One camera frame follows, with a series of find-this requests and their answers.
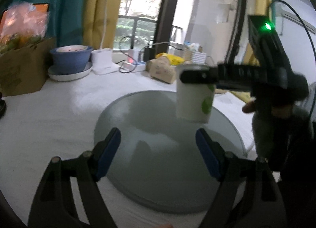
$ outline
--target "blue flower pot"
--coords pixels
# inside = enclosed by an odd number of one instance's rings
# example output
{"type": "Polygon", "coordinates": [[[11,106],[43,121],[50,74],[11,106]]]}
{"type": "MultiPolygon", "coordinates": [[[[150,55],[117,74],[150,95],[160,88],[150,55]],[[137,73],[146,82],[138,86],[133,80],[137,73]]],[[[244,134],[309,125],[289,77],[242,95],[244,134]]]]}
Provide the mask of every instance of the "blue flower pot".
{"type": "Polygon", "coordinates": [[[50,51],[53,56],[54,66],[60,75],[70,75],[82,72],[90,58],[92,47],[83,51],[58,52],[58,48],[50,51]]]}

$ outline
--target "plastic bag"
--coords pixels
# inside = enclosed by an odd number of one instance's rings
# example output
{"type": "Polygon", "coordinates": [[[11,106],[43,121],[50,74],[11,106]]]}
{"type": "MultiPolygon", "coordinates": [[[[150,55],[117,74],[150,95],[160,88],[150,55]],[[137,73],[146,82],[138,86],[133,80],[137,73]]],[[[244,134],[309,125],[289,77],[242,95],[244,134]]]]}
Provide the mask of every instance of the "plastic bag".
{"type": "Polygon", "coordinates": [[[36,10],[31,3],[11,5],[0,35],[0,54],[40,42],[47,24],[48,13],[36,10]]]}

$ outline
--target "power strip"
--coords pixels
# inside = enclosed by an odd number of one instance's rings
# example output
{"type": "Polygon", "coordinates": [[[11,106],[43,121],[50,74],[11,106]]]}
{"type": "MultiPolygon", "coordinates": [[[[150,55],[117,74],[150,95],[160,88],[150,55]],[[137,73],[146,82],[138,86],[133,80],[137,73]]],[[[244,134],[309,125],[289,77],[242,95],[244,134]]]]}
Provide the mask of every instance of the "power strip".
{"type": "Polygon", "coordinates": [[[134,69],[132,71],[132,73],[145,71],[146,70],[146,62],[140,61],[137,63],[137,66],[135,67],[135,64],[124,61],[122,64],[122,69],[124,69],[124,72],[130,72],[134,69]]]}

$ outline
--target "gray round tray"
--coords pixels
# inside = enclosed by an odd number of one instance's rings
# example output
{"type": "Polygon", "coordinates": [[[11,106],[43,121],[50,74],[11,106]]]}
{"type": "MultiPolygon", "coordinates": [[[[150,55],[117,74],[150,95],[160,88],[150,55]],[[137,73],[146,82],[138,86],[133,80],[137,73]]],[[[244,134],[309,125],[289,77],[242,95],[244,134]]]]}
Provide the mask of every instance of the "gray round tray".
{"type": "Polygon", "coordinates": [[[244,144],[234,125],[216,108],[208,124],[178,120],[175,109],[174,92],[126,95],[102,112],[94,143],[104,140],[113,127],[121,130],[122,141],[107,177],[135,202],[166,213],[207,210],[219,183],[209,175],[196,146],[196,130],[204,128],[212,140],[238,157],[246,156],[244,144]]]}

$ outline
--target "air conditioner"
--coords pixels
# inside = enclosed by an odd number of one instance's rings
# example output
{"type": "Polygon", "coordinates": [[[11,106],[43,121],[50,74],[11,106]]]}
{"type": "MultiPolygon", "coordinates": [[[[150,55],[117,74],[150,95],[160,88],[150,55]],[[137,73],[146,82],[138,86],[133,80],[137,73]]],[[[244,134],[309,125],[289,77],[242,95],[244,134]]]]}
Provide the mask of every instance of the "air conditioner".
{"type": "MultiPolygon", "coordinates": [[[[288,20],[291,20],[293,22],[295,22],[296,24],[303,26],[300,22],[300,20],[298,19],[298,17],[296,17],[295,14],[285,11],[282,9],[282,4],[276,4],[275,5],[275,11],[276,11],[276,16],[277,17],[282,17],[282,18],[286,18],[288,20]]],[[[304,19],[302,19],[305,26],[307,27],[307,29],[312,32],[314,35],[316,34],[316,28],[311,25],[310,23],[308,23],[307,21],[305,21],[304,19]]]]}

